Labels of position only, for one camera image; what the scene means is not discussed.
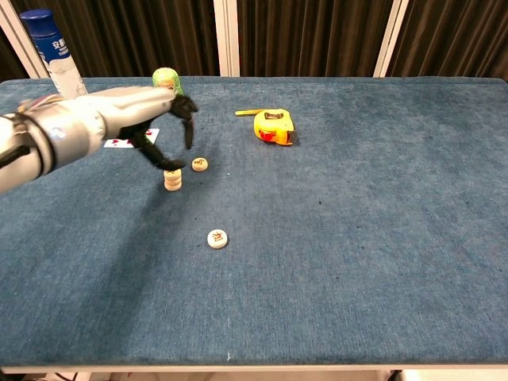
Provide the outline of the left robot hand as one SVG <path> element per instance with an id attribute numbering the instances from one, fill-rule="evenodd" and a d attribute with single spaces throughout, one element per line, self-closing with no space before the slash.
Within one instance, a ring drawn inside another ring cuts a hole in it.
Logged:
<path id="1" fill-rule="evenodd" d="M 90 93 L 83 101 L 94 107 L 105 124 L 105 140 L 128 140 L 153 166 L 177 171 L 186 166 L 182 160 L 166 157 L 147 137 L 151 123 L 159 116 L 172 114 L 184 129 L 184 144 L 191 149 L 194 139 L 194 101 L 174 90 L 155 87 L 115 87 Z"/>

